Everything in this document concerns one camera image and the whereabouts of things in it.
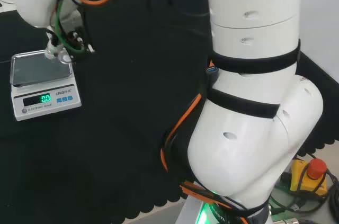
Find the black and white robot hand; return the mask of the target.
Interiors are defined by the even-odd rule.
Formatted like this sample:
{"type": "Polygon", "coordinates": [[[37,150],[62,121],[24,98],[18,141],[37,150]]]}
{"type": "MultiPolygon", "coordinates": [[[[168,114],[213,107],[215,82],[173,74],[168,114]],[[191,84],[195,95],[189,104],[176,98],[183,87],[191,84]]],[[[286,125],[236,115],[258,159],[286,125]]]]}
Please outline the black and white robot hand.
{"type": "Polygon", "coordinates": [[[70,55],[70,60],[80,59],[85,54],[95,53],[85,14],[78,10],[61,17],[62,1],[56,2],[52,11],[49,26],[46,28],[48,44],[45,56],[49,59],[63,58],[63,52],[70,55]]]}

